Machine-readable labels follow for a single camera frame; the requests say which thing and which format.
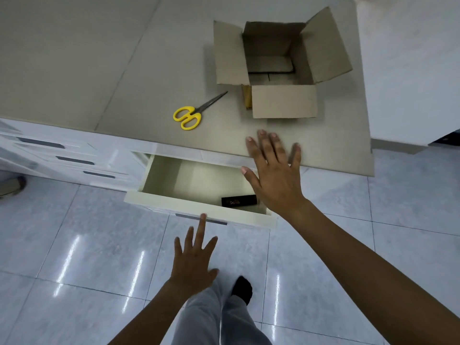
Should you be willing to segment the person's grey trousers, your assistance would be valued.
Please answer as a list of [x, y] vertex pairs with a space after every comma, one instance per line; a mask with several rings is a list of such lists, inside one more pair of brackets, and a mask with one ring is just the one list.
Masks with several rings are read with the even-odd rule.
[[192, 296], [183, 311], [171, 345], [272, 345], [256, 326], [242, 298], [230, 295], [219, 278]]

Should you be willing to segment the person's right hand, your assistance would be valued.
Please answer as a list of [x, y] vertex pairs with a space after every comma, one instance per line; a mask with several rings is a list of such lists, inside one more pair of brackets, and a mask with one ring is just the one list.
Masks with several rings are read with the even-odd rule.
[[262, 194], [257, 197], [268, 209], [285, 219], [293, 218], [298, 213], [312, 206], [301, 190], [300, 171], [290, 167], [288, 154], [277, 133], [269, 133], [278, 159], [277, 163], [268, 164], [259, 148], [258, 137], [245, 139], [249, 155], [253, 159]]

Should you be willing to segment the person's black sock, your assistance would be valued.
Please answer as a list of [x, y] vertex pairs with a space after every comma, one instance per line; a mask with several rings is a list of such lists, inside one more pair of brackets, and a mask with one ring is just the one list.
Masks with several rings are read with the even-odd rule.
[[239, 276], [233, 285], [230, 295], [239, 297], [248, 306], [253, 296], [252, 285], [244, 276]]

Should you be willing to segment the person's left hand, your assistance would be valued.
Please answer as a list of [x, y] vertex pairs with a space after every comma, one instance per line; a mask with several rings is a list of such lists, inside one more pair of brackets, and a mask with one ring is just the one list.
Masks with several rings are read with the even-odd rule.
[[218, 242], [218, 238], [214, 236], [201, 251], [195, 251], [195, 236], [194, 227], [190, 226], [182, 246], [183, 258], [173, 260], [173, 268], [168, 280], [184, 301], [208, 288], [206, 273], [210, 270], [210, 258]]

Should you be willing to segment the open cardboard box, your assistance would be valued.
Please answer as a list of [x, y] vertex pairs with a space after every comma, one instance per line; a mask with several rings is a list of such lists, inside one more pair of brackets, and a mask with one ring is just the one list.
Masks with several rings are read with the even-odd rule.
[[254, 119], [318, 114], [317, 85], [353, 70], [329, 6], [307, 22], [214, 21], [217, 84], [250, 85]]

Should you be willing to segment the white drawer cabinet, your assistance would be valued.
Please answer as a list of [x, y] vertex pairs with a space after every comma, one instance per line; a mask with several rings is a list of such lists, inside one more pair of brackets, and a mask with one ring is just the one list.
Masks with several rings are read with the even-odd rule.
[[0, 117], [0, 146], [47, 168], [43, 175], [129, 191], [141, 185], [150, 155], [254, 168], [248, 156], [121, 138]]

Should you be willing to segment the open white drawer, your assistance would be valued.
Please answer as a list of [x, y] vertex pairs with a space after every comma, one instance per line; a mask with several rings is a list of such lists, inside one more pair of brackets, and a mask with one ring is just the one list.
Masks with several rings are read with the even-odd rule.
[[255, 195], [239, 168], [151, 155], [144, 178], [124, 202], [155, 212], [228, 225], [273, 229], [277, 218], [258, 199], [256, 206], [226, 208], [222, 197]]

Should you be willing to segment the brown shoe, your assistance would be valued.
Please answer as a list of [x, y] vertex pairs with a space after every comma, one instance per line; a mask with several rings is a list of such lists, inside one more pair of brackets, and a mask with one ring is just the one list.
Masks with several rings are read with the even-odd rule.
[[27, 179], [22, 175], [0, 181], [0, 200], [18, 195], [25, 189], [26, 185]]

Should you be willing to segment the yellow handled scissors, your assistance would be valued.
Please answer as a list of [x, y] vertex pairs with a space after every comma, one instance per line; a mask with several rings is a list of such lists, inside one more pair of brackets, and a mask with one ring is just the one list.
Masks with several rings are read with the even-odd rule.
[[210, 106], [215, 104], [222, 97], [224, 97], [227, 93], [228, 91], [219, 94], [198, 108], [193, 106], [183, 106], [173, 113], [173, 120], [180, 123], [182, 130], [191, 131], [198, 127], [201, 123], [203, 112], [210, 108]]

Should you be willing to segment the person's right forearm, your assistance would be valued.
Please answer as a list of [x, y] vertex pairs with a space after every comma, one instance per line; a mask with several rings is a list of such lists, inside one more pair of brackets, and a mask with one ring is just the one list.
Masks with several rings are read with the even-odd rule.
[[281, 216], [390, 345], [460, 345], [460, 318], [310, 201]]

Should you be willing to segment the person's left forearm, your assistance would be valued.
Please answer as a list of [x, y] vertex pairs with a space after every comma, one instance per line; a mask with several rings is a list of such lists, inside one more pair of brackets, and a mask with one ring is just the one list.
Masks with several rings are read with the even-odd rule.
[[160, 345], [179, 310], [192, 295], [190, 286], [168, 280], [108, 345]]

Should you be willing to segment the small black box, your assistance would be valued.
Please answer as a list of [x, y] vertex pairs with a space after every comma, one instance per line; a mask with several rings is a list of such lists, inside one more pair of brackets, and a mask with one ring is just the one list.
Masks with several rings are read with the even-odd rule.
[[221, 205], [226, 208], [256, 206], [258, 199], [256, 195], [222, 197]]

